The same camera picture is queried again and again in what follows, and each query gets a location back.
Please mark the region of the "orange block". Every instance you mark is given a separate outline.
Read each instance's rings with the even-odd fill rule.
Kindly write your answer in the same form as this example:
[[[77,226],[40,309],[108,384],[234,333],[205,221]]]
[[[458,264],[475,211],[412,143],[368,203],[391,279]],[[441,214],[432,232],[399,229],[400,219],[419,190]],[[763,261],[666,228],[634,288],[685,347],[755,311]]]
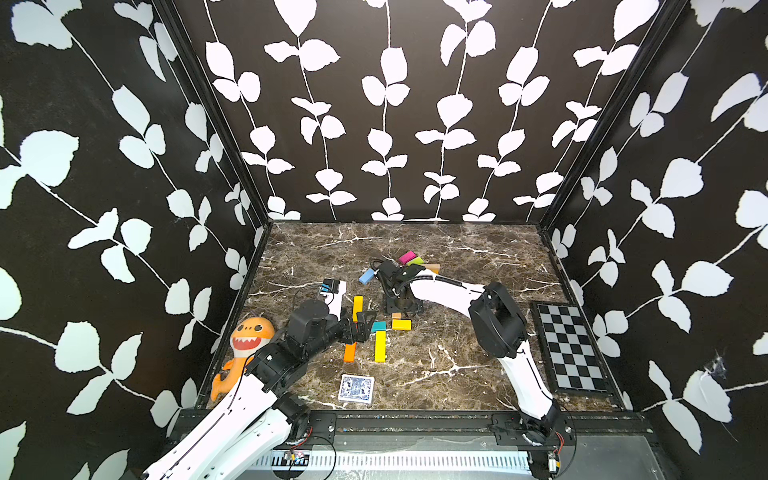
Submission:
[[[345,363],[354,363],[355,362],[356,349],[357,349],[357,344],[356,343],[345,344],[344,345],[343,361]]]

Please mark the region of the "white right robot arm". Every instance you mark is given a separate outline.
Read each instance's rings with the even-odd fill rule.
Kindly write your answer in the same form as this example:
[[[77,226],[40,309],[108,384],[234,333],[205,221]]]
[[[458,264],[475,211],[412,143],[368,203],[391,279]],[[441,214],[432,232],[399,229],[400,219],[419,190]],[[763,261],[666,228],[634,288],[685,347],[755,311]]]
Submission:
[[[480,347],[500,361],[522,414],[542,423],[558,413],[531,353],[526,317],[504,285],[470,284],[422,265],[388,260],[375,260],[371,268],[382,286],[388,312],[416,314],[431,302],[466,316]]]

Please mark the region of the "light blue block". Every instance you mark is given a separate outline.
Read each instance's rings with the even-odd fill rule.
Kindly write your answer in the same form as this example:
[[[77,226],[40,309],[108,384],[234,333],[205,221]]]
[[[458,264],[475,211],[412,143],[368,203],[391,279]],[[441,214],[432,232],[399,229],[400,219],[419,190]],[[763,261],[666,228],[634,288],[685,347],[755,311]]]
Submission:
[[[360,277],[359,282],[363,285],[367,285],[376,276],[376,272],[372,268],[368,268]]]

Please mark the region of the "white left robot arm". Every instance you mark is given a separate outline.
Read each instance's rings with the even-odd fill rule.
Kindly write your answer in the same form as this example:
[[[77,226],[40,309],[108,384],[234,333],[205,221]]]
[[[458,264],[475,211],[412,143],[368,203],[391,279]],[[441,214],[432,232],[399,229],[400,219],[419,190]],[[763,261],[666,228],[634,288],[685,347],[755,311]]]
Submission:
[[[354,316],[307,300],[257,350],[235,387],[197,426],[141,475],[143,479],[236,479],[256,460],[308,429],[308,409],[289,388],[334,343],[370,338],[377,312]]]

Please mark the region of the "teal block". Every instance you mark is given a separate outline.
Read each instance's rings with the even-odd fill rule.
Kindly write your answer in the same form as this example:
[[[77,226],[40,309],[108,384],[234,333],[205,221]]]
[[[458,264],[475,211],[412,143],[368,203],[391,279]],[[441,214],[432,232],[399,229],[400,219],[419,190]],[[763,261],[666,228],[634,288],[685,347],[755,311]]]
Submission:
[[[386,330],[387,330],[387,324],[385,321],[376,321],[373,323],[371,328],[372,333],[386,331]]]

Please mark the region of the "amber yellow short block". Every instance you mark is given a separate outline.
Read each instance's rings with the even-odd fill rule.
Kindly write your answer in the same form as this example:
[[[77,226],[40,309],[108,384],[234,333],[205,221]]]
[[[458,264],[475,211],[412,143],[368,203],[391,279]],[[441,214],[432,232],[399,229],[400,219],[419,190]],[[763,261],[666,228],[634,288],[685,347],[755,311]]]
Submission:
[[[411,331],[412,322],[408,319],[393,319],[392,329],[395,331]]]

